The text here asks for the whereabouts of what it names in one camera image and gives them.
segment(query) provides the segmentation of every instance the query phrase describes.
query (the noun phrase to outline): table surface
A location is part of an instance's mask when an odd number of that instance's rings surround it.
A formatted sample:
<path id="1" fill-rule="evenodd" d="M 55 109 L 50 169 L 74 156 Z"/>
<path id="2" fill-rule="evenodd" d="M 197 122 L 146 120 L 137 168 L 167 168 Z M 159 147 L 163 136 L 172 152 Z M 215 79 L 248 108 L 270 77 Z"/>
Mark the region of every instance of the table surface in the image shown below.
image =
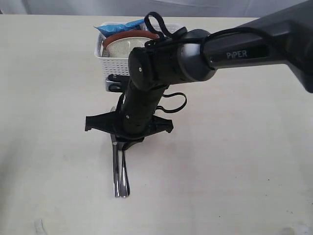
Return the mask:
<path id="1" fill-rule="evenodd" d="M 284 65 L 172 86 L 187 106 L 158 113 L 171 134 L 127 151 L 132 193 L 113 197 L 110 136 L 84 131 L 118 98 L 105 92 L 93 26 L 133 19 L 0 15 L 0 234 L 33 235 L 38 218 L 48 235 L 312 232 L 313 95 Z M 166 19 L 210 32 L 251 20 Z"/>

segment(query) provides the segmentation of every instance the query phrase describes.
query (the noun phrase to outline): white bowl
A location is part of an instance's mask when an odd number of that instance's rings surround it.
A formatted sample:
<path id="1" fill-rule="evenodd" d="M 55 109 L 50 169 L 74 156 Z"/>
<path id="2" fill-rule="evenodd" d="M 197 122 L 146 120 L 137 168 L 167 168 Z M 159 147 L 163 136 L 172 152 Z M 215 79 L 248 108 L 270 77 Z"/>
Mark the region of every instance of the white bowl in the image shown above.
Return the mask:
<path id="1" fill-rule="evenodd" d="M 142 37 L 122 38 L 110 43 L 107 46 L 107 51 L 110 57 L 128 58 L 134 47 L 144 47 L 145 42 L 149 40 L 150 38 Z"/>

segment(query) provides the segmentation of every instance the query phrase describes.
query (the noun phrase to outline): basket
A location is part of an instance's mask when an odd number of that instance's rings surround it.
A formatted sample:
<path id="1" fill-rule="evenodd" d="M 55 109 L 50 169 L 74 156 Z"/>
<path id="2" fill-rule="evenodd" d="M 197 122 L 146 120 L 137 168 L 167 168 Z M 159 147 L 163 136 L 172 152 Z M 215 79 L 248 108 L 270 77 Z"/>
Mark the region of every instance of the basket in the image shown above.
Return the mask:
<path id="1" fill-rule="evenodd" d="M 102 25 L 108 25 L 108 24 L 125 24 L 124 22 L 104 22 Z M 142 24 L 142 29 L 147 30 L 147 27 L 145 24 Z M 157 24 L 152 24 L 152 26 L 157 30 L 160 31 L 160 27 Z M 174 33 L 178 29 L 181 28 L 180 24 L 177 23 L 167 23 L 166 24 L 167 29 Z M 129 75 L 128 73 L 128 58 L 112 58 L 112 57 L 101 57 L 102 52 L 102 42 L 105 39 L 105 37 L 99 33 L 96 48 L 94 50 L 94 55 L 97 57 L 101 62 L 102 67 L 102 74 L 104 80 L 110 75 L 110 74 L 117 74 L 117 75 Z"/>

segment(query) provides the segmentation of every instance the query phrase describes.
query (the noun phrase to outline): blue package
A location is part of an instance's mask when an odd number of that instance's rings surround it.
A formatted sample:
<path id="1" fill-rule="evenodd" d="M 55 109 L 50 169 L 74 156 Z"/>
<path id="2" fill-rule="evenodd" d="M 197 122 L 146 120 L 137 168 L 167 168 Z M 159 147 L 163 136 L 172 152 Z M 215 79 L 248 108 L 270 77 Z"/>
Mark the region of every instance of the blue package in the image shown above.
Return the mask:
<path id="1" fill-rule="evenodd" d="M 108 25 L 103 25 L 103 26 L 99 26 L 95 28 L 97 28 L 100 31 L 100 33 L 102 33 L 107 38 L 115 33 L 134 29 L 143 23 L 145 23 L 145 20 L 141 19 L 137 21 L 128 22 L 126 24 L 108 24 Z"/>

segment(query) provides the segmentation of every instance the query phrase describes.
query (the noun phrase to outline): white wall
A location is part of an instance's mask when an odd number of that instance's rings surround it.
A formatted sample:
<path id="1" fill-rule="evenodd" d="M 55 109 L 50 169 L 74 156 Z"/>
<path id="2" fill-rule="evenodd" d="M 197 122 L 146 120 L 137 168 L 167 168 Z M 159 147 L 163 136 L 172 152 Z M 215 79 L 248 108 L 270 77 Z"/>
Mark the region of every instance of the white wall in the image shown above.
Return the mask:
<path id="1" fill-rule="evenodd" d="M 0 0 L 4 14 L 260 17 L 305 0 Z"/>

